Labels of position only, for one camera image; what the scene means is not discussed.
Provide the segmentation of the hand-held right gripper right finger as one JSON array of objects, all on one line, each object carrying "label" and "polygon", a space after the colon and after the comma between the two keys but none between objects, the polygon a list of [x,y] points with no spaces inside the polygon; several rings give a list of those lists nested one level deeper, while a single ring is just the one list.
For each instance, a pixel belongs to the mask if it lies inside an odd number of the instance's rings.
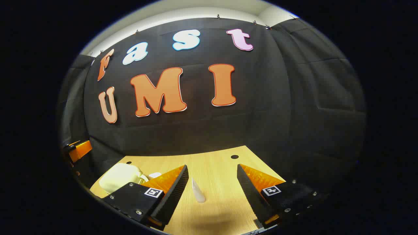
[{"label": "hand-held right gripper right finger", "polygon": [[237,165],[236,177],[264,228],[292,224],[311,214],[329,196],[298,180],[280,180],[243,164]]}]

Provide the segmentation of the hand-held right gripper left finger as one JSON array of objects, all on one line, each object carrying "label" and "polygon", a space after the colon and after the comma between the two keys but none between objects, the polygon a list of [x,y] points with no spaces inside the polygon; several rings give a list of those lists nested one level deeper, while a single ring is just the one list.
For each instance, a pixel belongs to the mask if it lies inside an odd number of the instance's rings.
[{"label": "hand-held right gripper left finger", "polygon": [[187,165],[182,165],[143,184],[127,182],[103,201],[142,226],[164,230],[188,179]]}]

